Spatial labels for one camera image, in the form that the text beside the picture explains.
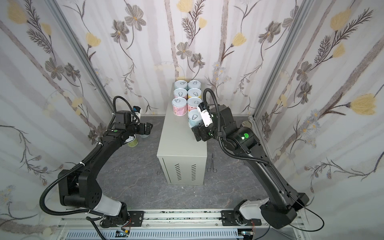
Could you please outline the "pink can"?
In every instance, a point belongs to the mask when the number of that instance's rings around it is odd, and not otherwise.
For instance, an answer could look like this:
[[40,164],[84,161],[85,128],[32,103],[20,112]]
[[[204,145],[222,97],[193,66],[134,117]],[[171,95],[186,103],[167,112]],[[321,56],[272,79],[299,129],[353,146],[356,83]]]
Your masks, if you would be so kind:
[[185,98],[174,98],[172,100],[173,112],[175,116],[184,116],[187,109],[187,100]]
[[188,91],[186,89],[183,89],[183,88],[178,88],[178,89],[175,89],[174,92],[174,98],[184,98],[184,99],[188,99]]
[[199,106],[200,103],[202,103],[202,99],[200,99],[198,97],[188,98],[188,100],[187,100],[188,112],[190,112],[191,110],[195,110]]

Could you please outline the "yellow label can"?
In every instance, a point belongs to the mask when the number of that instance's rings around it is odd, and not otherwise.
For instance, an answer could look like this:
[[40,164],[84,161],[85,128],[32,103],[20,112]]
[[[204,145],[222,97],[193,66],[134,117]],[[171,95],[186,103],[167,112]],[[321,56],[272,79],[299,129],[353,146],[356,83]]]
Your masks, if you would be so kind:
[[190,98],[201,98],[202,91],[198,88],[191,88],[188,90],[188,99]]

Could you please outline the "teal coconut can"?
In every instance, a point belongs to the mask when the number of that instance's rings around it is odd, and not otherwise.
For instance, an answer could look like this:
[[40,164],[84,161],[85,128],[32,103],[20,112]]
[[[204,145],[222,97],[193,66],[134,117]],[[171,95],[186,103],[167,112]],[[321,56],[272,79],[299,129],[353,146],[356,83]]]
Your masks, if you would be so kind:
[[202,83],[197,80],[191,80],[188,82],[188,90],[190,89],[201,89],[202,88]]
[[185,90],[188,90],[189,87],[188,87],[188,82],[186,82],[185,80],[178,80],[178,81],[175,81],[174,83],[174,89],[185,89]]

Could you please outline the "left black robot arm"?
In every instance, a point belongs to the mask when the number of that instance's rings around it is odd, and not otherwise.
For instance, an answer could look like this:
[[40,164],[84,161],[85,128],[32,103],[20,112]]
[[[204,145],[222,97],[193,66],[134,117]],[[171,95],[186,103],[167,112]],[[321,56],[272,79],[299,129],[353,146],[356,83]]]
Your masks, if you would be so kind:
[[[92,215],[87,220],[92,223],[100,221],[102,228],[123,227],[132,223],[127,205],[105,196],[97,177],[113,153],[127,144],[130,137],[149,135],[153,125],[141,122],[140,108],[136,106],[128,105],[129,110],[118,111],[117,100],[128,102],[124,97],[114,97],[113,117],[102,133],[100,142],[70,170],[61,171],[58,178],[43,191],[39,206],[44,213],[51,216]],[[55,186],[59,187],[61,205],[73,207],[74,210],[58,212],[47,207],[46,197]]]

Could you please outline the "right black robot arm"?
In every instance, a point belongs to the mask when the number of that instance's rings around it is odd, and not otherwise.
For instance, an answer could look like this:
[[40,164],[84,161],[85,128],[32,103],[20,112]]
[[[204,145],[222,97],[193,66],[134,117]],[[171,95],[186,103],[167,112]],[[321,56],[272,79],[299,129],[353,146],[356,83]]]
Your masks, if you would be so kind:
[[238,127],[229,107],[219,105],[213,90],[202,93],[197,107],[203,123],[192,127],[197,141],[218,141],[230,158],[244,161],[254,173],[268,197],[264,200],[241,201],[235,208],[232,223],[246,225],[248,221],[265,220],[271,227],[281,229],[290,225],[309,202],[305,193],[297,192],[280,174],[266,155],[260,140],[248,127]]

